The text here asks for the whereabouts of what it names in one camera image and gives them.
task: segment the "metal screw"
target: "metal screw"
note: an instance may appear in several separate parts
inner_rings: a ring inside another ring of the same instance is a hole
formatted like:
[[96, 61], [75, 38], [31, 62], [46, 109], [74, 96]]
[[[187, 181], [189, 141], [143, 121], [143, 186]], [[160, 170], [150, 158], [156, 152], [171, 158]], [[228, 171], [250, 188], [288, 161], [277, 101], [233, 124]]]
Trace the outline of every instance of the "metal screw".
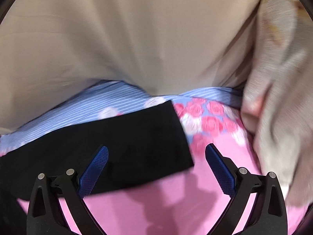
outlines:
[[270, 175], [270, 177], [273, 178], [273, 179], [276, 178], [276, 174], [275, 174], [274, 172], [270, 172], [269, 175]]
[[68, 169], [68, 170], [66, 171], [66, 174], [70, 176], [70, 175], [73, 175], [74, 172], [75, 172], [75, 171], [74, 171], [73, 169]]
[[43, 173], [40, 173], [39, 175], [38, 175], [38, 179], [43, 179], [44, 178], [44, 174]]
[[247, 171], [246, 168], [240, 168], [240, 169], [239, 169], [239, 172], [240, 172], [241, 174], [244, 174], [244, 175], [248, 173], [248, 171]]

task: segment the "white flower pattern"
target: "white flower pattern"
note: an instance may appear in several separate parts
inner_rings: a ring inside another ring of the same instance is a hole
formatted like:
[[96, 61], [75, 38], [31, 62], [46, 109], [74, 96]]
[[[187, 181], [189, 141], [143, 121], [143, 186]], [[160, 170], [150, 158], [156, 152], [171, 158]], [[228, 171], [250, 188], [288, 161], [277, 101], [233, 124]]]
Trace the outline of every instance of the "white flower pattern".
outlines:
[[99, 113], [98, 118], [99, 119], [112, 118], [117, 115], [118, 115], [118, 110], [116, 108], [107, 107]]
[[236, 110], [234, 108], [231, 108], [229, 106], [224, 106], [224, 112], [230, 119], [238, 119], [240, 118], [239, 110]]
[[152, 97], [145, 102], [144, 107], [147, 109], [147, 108], [162, 104], [164, 102], [165, 102], [165, 99], [161, 96]]
[[194, 118], [187, 113], [180, 119], [180, 122], [184, 128], [185, 133], [188, 135], [194, 135], [202, 131], [201, 117]]
[[248, 142], [247, 136], [248, 136], [247, 132], [243, 130], [242, 128], [238, 128], [236, 132], [232, 133], [232, 137], [234, 138], [234, 140], [240, 147], [246, 146]]

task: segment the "black fabric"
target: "black fabric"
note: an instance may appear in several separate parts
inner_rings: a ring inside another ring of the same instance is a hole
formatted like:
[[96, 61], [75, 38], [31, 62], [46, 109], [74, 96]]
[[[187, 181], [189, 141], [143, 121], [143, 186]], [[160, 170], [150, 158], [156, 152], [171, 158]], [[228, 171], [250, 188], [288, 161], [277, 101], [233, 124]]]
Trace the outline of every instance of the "black fabric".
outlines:
[[0, 190], [0, 234], [26, 235], [26, 213], [10, 194]]
[[55, 176], [93, 156], [109, 160], [92, 193], [141, 185], [193, 166], [188, 143], [170, 101], [134, 113], [50, 132], [0, 158], [0, 187], [29, 200], [40, 173]]

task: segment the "beige garment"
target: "beige garment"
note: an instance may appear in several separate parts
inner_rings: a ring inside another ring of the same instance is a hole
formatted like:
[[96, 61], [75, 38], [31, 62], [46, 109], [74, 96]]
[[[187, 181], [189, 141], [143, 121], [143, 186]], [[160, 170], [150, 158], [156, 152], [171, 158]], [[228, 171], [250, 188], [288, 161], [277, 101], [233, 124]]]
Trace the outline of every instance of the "beige garment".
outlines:
[[100, 79], [152, 95], [235, 87], [250, 71], [258, 3], [16, 0], [0, 25], [0, 133]]
[[256, 134], [262, 172], [291, 186], [287, 202], [313, 202], [313, 22], [299, 0], [262, 0], [242, 119]]

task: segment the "blue striped fabric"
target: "blue striped fabric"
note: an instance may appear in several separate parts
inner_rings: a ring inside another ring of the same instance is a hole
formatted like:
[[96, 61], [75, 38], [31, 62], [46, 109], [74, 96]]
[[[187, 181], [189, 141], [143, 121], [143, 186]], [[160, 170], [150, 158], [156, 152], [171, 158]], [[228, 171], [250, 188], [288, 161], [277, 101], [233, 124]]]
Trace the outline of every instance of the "blue striped fabric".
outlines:
[[185, 102], [191, 97], [215, 100], [239, 108], [242, 92], [225, 87], [209, 87], [180, 95], [152, 97], [142, 89], [122, 81], [102, 81], [30, 121], [16, 132], [3, 135], [0, 138], [0, 156], [65, 126], [138, 111], [167, 100]]

